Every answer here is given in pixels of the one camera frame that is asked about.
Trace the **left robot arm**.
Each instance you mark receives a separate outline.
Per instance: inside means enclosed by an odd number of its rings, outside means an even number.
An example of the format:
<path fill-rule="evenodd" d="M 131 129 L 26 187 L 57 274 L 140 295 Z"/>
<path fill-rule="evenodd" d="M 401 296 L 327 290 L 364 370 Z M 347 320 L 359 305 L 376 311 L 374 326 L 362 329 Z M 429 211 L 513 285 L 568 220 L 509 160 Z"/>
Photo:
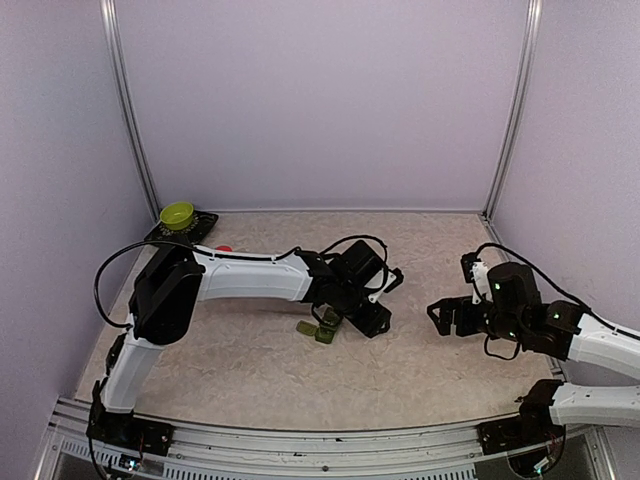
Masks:
<path fill-rule="evenodd" d="M 317 252 L 294 247 L 280 254 L 234 253 L 158 240 L 156 251 L 134 280 L 127 317 L 111 321 L 120 330 L 93 390 L 102 430 L 121 445 L 133 443 L 140 424 L 133 416 L 146 377 L 168 346 L 188 332 L 202 302 L 274 300 L 331 310 L 368 338 L 390 328 L 383 295 L 404 280 L 386 250 L 376 252 L 371 235 L 344 238 Z"/>

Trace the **green pill organizer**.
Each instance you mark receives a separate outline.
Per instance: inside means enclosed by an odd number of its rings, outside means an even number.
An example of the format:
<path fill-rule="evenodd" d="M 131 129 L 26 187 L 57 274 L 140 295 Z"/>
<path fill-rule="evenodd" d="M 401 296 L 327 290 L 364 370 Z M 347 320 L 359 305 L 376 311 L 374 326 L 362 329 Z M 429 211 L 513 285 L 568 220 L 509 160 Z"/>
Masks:
<path fill-rule="evenodd" d="M 322 309 L 311 307 L 311 316 L 316 323 L 301 320 L 296 325 L 296 331 L 312 337 L 318 343 L 331 344 L 342 324 L 343 316 L 331 307 Z"/>

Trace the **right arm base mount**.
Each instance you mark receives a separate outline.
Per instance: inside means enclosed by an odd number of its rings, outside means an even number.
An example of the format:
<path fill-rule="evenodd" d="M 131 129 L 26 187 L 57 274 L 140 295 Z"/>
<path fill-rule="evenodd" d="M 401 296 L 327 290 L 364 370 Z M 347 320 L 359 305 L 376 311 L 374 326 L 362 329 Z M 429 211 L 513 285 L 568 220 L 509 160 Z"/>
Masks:
<path fill-rule="evenodd" d="M 519 416 L 514 416 L 480 423 L 477 432 L 482 452 L 487 456 L 561 438 L 566 433 L 566 428 L 550 423 L 530 424 Z"/>

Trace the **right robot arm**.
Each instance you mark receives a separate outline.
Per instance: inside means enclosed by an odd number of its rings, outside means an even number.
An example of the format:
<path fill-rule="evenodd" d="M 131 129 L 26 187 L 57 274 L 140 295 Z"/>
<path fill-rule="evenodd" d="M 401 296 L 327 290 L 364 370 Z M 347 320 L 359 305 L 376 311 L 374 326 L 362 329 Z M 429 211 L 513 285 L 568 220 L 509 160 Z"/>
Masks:
<path fill-rule="evenodd" d="M 481 259 L 488 247 L 482 244 L 461 258 L 470 295 L 427 306 L 440 335 L 482 334 L 486 341 L 515 343 L 517 353 L 530 351 L 639 377 L 638 331 L 602 318 L 561 287 L 555 289 L 560 299 L 543 302 L 536 281 L 547 275 L 513 250 L 507 252 L 511 261 L 489 267 Z M 637 427 L 639 387 L 540 380 L 522 400 L 511 433 L 518 442 L 531 444 L 547 430 L 571 424 Z"/>

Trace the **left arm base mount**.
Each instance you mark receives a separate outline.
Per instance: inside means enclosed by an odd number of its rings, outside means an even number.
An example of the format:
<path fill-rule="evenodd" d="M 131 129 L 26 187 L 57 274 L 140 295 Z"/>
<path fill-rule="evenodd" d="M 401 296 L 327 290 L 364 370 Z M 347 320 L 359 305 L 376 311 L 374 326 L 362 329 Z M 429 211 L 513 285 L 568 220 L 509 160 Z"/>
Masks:
<path fill-rule="evenodd" d="M 132 415 L 107 413 L 89 420 L 87 436 L 108 445 L 167 456 L 175 428 L 168 423 Z"/>

